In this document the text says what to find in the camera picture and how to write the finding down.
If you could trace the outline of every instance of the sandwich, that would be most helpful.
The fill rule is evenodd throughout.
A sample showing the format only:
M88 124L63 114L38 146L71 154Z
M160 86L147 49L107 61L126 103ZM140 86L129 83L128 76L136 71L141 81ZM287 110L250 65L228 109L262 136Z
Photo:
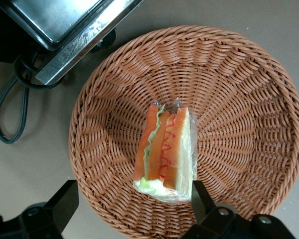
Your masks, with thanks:
M189 201L196 143L188 108L171 114L164 106L151 105L136 154L134 187L164 202Z

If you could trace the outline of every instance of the gray surface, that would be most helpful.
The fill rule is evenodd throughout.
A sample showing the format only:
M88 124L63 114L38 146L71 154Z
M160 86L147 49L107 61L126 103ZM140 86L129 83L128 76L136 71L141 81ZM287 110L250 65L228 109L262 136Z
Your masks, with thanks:
M18 215L30 204L48 200L73 178L68 156L69 122L80 89L93 69L128 40L181 24L216 26L245 35L284 65L299 92L299 0L145 0L118 25L115 46L85 56L57 88L30 91L24 135L13 145L0 142L0 214L4 219ZM0 63L0 91L12 71L12 65ZM10 132L19 119L19 96L20 91L12 92L1 116ZM99 219L82 196L80 199L64 231L66 239L125 238ZM275 216L299 239L299 177Z

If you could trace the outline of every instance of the woven basket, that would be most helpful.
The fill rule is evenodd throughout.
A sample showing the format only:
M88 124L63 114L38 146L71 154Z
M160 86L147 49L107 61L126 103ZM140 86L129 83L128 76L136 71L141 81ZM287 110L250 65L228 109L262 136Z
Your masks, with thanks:
M198 117L198 179L250 219L271 214L299 173L299 96L281 64L230 31L179 26L127 43L93 72L74 107L71 164L98 215L130 238L179 238L191 204L132 187L148 106L179 97Z

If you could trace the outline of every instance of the bread slice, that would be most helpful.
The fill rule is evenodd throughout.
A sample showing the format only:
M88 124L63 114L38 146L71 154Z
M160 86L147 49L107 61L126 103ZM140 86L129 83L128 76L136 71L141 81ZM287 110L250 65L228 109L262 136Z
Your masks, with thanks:
M190 139L190 116L188 108L179 108L172 126L168 150L163 157L168 161L163 186L176 190L178 194L191 191L193 178L192 150Z
M139 181L145 174L144 169L144 156L145 149L149 146L150 142L148 140L150 134L156 129L157 124L157 114L158 114L158 106L150 105L149 111L146 117L146 125L141 137L139 147L136 153L135 166L134 166L134 174L133 180Z

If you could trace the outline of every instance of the stainless steel tray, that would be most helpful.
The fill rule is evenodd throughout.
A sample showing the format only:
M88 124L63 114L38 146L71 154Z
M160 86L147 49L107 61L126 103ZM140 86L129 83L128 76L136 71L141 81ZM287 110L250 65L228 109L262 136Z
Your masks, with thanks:
M0 8L48 50L70 42L112 0L0 0Z

